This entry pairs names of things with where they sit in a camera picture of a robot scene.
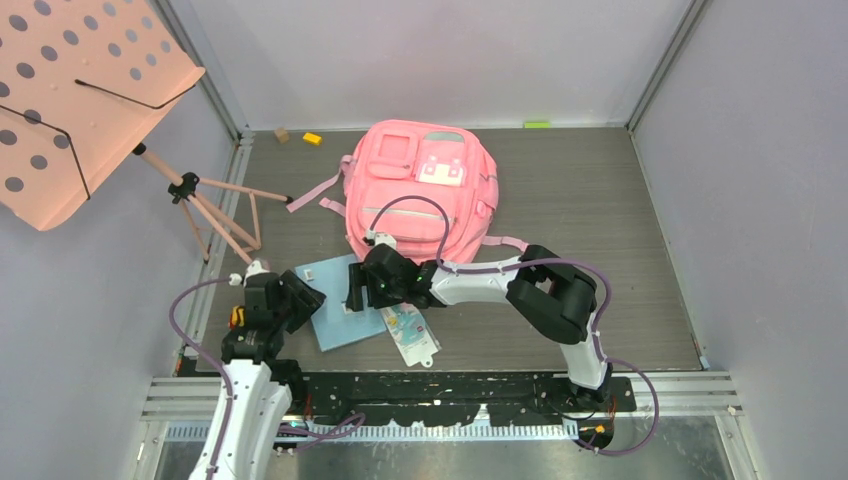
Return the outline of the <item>light blue notebook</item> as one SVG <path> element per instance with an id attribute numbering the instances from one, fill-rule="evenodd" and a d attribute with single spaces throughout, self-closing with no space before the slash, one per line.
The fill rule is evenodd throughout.
<path id="1" fill-rule="evenodd" d="M 366 340 L 386 331 L 381 314 L 367 307 L 353 312 L 346 307 L 349 287 L 348 266 L 357 262 L 354 254 L 339 256 L 295 268 L 295 273 L 326 298 L 312 316 L 311 323 L 321 352 Z"/>

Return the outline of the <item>packaged blue correction tape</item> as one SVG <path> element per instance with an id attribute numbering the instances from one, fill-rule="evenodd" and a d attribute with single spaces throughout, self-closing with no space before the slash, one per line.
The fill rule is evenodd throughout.
<path id="1" fill-rule="evenodd" d="M 379 312 L 405 365 L 432 368 L 441 346 L 421 312 L 411 304 L 386 307 Z"/>

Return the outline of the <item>pink student backpack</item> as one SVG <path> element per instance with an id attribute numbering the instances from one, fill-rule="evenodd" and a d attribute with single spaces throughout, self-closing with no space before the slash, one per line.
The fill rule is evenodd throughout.
<path id="1" fill-rule="evenodd" d="M 422 262 L 470 263 L 480 247 L 526 242 L 488 233 L 499 203 L 497 166 L 470 131 L 408 120 L 374 124 L 338 172 L 288 205 L 313 199 L 345 219 L 346 238 L 364 258 L 367 229 L 397 240 L 397 251 Z"/>

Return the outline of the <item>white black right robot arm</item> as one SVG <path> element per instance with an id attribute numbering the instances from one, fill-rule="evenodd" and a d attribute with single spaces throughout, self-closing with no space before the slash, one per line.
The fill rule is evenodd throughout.
<path id="1" fill-rule="evenodd" d="M 464 303 L 508 304 L 565 359 L 574 403 L 596 410 L 611 395 L 612 365 L 598 336 L 611 285 L 586 265 L 541 245 L 502 261 L 460 264 L 440 258 L 417 263 L 387 244 L 348 267 L 347 309 L 409 304 L 419 310 Z"/>

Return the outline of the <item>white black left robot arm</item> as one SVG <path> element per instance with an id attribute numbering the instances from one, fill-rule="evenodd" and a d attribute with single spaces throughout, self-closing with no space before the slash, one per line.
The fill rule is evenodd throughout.
<path id="1" fill-rule="evenodd" d="M 222 341 L 221 387 L 191 479 L 264 478 L 283 415 L 298 412 L 307 398 L 297 363 L 277 356 L 285 336 L 307 323 L 326 295 L 261 260 L 229 283 L 243 288 L 244 302 Z"/>

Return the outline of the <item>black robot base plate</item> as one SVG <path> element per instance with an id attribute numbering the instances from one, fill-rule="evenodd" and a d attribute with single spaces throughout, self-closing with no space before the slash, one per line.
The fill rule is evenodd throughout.
<path id="1" fill-rule="evenodd" d="M 603 402 L 577 394 L 551 372 L 311 372 L 294 378 L 288 412 L 321 425 L 362 413 L 368 426 L 466 426 L 479 415 L 492 425 L 553 425 L 631 413 L 631 381 L 611 379 Z"/>

